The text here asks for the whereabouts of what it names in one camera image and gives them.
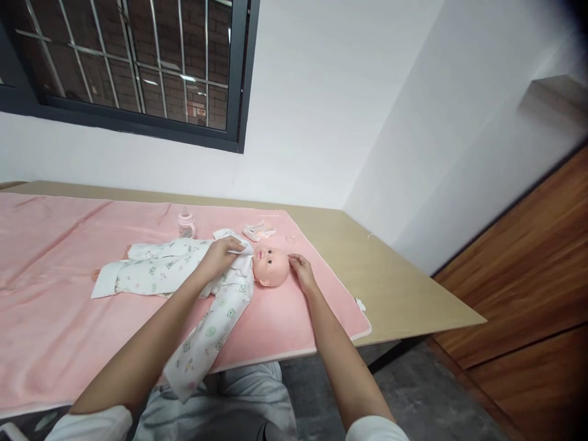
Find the doll head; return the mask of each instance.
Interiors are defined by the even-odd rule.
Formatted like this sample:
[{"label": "doll head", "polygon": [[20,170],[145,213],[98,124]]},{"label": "doll head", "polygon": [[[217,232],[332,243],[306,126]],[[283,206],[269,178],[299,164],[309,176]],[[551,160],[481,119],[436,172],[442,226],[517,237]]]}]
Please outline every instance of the doll head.
[{"label": "doll head", "polygon": [[290,273],[288,255],[279,248],[259,245],[253,253],[253,274],[263,286],[274,287],[284,283]]}]

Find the small package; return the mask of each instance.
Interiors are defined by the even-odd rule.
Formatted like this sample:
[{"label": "small package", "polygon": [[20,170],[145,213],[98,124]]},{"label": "small package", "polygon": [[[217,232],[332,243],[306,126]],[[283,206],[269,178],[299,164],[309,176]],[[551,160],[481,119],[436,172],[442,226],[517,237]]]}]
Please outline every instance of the small package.
[{"label": "small package", "polygon": [[276,229],[265,220],[260,220],[257,225],[245,225],[245,228],[243,228],[243,234],[253,242],[259,242],[261,238],[267,239],[275,232]]}]

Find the lap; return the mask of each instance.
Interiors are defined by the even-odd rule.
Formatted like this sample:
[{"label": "lap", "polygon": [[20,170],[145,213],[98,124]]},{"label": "lap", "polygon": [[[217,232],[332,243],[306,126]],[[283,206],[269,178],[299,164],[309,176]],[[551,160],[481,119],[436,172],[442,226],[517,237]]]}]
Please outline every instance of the lap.
[{"label": "lap", "polygon": [[213,420],[241,412],[258,418],[251,418],[251,424],[261,427],[260,424],[270,421],[285,433],[295,435],[292,403],[277,362],[209,375],[185,404],[169,386],[153,389],[135,440],[192,440]]}]

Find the pink towel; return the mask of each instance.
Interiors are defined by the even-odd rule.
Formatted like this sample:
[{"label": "pink towel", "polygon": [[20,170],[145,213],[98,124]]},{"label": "pink towel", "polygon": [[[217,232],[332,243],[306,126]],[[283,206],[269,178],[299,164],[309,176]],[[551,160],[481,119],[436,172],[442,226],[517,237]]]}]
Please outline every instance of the pink towel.
[{"label": "pink towel", "polygon": [[[92,272],[120,260],[127,245],[178,236],[182,206],[169,203],[0,194],[0,417],[71,404],[165,299],[122,293],[92,300]],[[283,210],[188,207],[199,238],[240,232],[269,220],[262,243],[303,254],[352,339],[371,332],[367,318]],[[196,303],[184,336],[212,298]],[[251,305],[212,371],[316,351],[306,299],[293,276],[278,288],[256,285]]]}]

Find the baby onesie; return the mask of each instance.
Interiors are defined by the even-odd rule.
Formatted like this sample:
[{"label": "baby onesie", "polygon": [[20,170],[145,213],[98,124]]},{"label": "baby onesie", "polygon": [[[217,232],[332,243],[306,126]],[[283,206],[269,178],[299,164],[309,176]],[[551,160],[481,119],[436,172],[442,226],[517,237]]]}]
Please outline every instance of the baby onesie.
[{"label": "baby onesie", "polygon": [[[253,249],[249,242],[225,228],[215,239],[238,238],[245,250],[231,267],[199,294],[215,295],[210,309],[176,349],[164,368],[172,390],[186,402],[210,370],[228,335],[253,297]],[[213,240],[177,239],[166,244],[136,244],[129,259],[104,266],[96,280],[92,298],[131,292],[169,297],[201,262]]]}]

